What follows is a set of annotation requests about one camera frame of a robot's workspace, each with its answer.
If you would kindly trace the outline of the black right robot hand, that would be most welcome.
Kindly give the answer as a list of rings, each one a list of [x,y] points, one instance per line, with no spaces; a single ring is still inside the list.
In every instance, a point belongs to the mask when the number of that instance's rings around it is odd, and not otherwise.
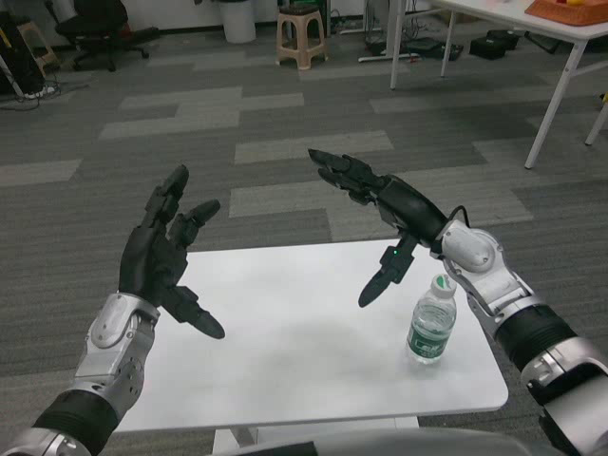
[[[390,284],[402,281],[414,260],[416,246],[432,245],[447,225],[447,217],[427,197],[396,176],[376,175],[367,163],[348,155],[311,148],[308,152],[323,181],[347,192],[360,205],[373,204],[381,220],[397,230],[398,243],[387,248],[380,258],[380,269],[358,298],[358,305],[365,308]]]

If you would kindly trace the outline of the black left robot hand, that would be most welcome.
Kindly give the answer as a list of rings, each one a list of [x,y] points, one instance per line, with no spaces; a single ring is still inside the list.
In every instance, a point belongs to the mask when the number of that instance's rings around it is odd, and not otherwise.
[[[194,292],[179,284],[187,268],[188,247],[220,209],[219,201],[210,199],[181,213],[180,199],[188,179],[189,171],[182,164],[153,190],[142,221],[123,249],[118,291],[162,307],[177,322],[222,339],[221,324],[200,307]]]

